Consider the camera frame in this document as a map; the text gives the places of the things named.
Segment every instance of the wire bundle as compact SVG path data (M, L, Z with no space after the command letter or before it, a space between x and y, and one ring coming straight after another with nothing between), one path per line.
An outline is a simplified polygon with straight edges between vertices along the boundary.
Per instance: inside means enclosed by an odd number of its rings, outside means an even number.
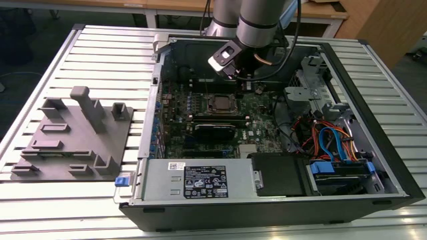
M312 147L309 150L304 150L308 154L312 155L312 159L329 160L339 162L340 160L357 161L357 157L355 154L355 143L349 134L337 126L335 126L331 122L325 120L312 120L311 124L311 136L300 145L300 148L308 145L312 142ZM297 125L303 122L303 118L297 118L296 123L292 125L292 129L297 127ZM336 142L336 151L339 158L336 158L329 151L329 144L324 145L324 135L325 133L332 134L332 139L329 143L335 140Z

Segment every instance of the table leg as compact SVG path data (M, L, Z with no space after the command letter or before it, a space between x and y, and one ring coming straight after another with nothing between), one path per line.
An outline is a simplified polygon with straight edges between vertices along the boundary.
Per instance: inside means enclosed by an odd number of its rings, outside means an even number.
M325 28L325 31L323 33L323 38L332 39L335 38L335 34L337 33L340 26L341 26L343 20L341 19L333 19L329 23L329 25Z
M149 29L156 29L159 27L159 16L155 9L145 9L147 26Z

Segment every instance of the white label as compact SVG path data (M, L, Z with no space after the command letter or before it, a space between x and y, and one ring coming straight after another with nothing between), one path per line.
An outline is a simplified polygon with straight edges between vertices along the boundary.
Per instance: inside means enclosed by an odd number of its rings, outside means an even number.
M131 3L125 3L123 4L125 7L137 7L137 8L141 8L143 7L143 4L131 4Z
M184 170L185 163L184 162L169 162L167 169L168 170Z

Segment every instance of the blue latch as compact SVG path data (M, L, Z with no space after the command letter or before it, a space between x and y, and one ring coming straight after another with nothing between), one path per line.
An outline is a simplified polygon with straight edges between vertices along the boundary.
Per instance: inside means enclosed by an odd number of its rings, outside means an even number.
M332 174L335 173L332 162L329 161L316 161L309 164L312 174Z
M369 173L371 173L371 174L375 173L373 163L368 161L365 165L367 165L367 169L368 169Z
M128 176L117 176L113 181L116 187L128 187L131 178Z

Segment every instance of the barcode sticker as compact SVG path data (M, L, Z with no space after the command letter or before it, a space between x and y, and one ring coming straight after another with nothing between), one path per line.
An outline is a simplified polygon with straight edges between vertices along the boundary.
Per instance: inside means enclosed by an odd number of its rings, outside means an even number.
M168 170L184 170L185 163L184 162L169 162L167 165Z

